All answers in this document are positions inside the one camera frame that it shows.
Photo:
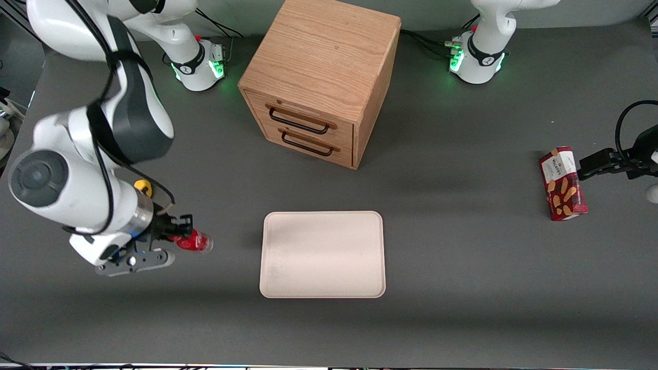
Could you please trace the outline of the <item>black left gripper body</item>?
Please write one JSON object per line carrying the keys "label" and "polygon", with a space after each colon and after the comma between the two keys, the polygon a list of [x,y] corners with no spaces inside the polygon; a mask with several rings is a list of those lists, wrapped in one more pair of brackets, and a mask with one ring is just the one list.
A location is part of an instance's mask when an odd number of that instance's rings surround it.
{"label": "black left gripper body", "polygon": [[656,160],[653,159],[657,150],[657,125],[646,129],[637,136],[633,146],[622,151],[625,162],[630,168],[627,171],[628,180],[642,176],[657,178]]}

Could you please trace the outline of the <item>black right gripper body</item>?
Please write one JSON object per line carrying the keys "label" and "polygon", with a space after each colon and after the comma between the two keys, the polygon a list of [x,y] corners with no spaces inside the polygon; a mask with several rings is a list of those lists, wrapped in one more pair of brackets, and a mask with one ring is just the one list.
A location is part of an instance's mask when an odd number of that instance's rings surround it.
{"label": "black right gripper body", "polygon": [[177,220],[178,218],[167,213],[155,214],[144,231],[144,242],[169,241],[172,237],[179,236]]}

